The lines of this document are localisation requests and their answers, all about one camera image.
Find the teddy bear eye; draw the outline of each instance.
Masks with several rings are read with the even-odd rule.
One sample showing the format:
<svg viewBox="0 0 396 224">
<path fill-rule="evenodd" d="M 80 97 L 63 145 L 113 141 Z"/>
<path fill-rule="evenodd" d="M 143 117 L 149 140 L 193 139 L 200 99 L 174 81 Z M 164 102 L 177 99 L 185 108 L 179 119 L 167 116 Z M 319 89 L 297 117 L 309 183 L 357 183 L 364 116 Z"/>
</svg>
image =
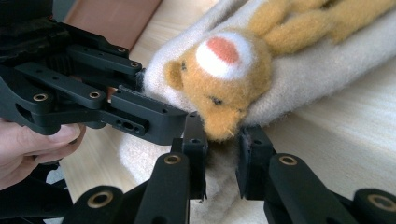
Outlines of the teddy bear eye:
<svg viewBox="0 0 396 224">
<path fill-rule="evenodd" d="M 209 96 L 209 99 L 213 102 L 213 104 L 215 105 L 222 105 L 222 100 L 220 100 L 219 98 L 215 97 L 215 96 Z"/>
<path fill-rule="evenodd" d="M 186 66 L 186 62 L 185 61 L 181 62 L 181 70 L 182 71 L 186 71 L 187 70 L 187 66 Z"/>
</svg>

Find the brown background object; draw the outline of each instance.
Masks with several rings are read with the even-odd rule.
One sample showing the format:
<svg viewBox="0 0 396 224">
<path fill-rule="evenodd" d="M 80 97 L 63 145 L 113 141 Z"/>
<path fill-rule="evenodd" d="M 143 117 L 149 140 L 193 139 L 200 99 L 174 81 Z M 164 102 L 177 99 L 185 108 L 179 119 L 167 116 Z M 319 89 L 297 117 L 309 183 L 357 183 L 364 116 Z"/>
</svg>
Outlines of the brown background object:
<svg viewBox="0 0 396 224">
<path fill-rule="evenodd" d="M 77 0 L 64 22 L 131 49 L 162 0 Z"/>
</svg>

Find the pink nose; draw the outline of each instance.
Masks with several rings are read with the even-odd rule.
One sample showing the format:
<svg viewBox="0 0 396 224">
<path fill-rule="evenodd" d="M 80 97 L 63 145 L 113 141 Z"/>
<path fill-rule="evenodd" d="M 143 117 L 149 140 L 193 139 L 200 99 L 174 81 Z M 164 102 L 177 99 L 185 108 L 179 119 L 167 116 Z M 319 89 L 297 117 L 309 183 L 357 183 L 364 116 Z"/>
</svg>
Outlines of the pink nose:
<svg viewBox="0 0 396 224">
<path fill-rule="evenodd" d="M 207 41 L 208 48 L 225 63 L 237 63 L 238 51 L 235 44 L 223 37 L 214 36 Z"/>
</svg>

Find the teddy bear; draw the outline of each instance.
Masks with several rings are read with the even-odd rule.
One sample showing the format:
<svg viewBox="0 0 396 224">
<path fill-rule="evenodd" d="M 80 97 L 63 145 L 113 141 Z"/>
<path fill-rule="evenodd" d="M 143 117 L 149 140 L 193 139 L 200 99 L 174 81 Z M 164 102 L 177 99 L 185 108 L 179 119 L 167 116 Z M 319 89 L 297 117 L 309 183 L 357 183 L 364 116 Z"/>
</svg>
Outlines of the teddy bear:
<svg viewBox="0 0 396 224">
<path fill-rule="evenodd" d="M 394 0 L 269 0 L 247 27 L 226 27 L 163 69 L 167 84 L 196 106 L 210 140 L 238 132 L 250 105 L 271 88 L 272 58 L 328 36 L 340 43 L 394 7 Z"/>
</svg>

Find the finger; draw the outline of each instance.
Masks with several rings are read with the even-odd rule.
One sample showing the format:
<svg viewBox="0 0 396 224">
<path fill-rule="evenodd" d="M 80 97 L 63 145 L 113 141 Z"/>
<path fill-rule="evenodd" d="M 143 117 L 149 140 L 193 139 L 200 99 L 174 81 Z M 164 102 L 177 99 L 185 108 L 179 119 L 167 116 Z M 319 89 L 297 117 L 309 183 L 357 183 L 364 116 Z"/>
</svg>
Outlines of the finger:
<svg viewBox="0 0 396 224">
<path fill-rule="evenodd" d="M 81 130 L 77 124 L 66 124 L 54 135 L 42 135 L 16 123 L 0 123 L 0 156 L 12 157 L 25 153 L 62 147 L 75 140 Z"/>
<path fill-rule="evenodd" d="M 0 179 L 0 190 L 18 184 L 37 167 L 33 157 L 23 157 L 19 166 L 8 175 Z"/>
<path fill-rule="evenodd" d="M 45 154 L 39 154 L 35 158 L 35 161 L 37 163 L 47 163 L 47 162 L 51 162 L 51 161 L 58 161 L 64 157 L 72 154 L 73 152 L 75 152 L 77 150 L 77 148 L 81 144 L 82 138 L 84 137 L 84 134 L 85 134 L 85 130 L 86 130 L 85 127 L 82 127 L 81 135 L 76 139 L 76 141 L 73 144 L 68 144 L 65 147 L 51 150 Z"/>
</svg>

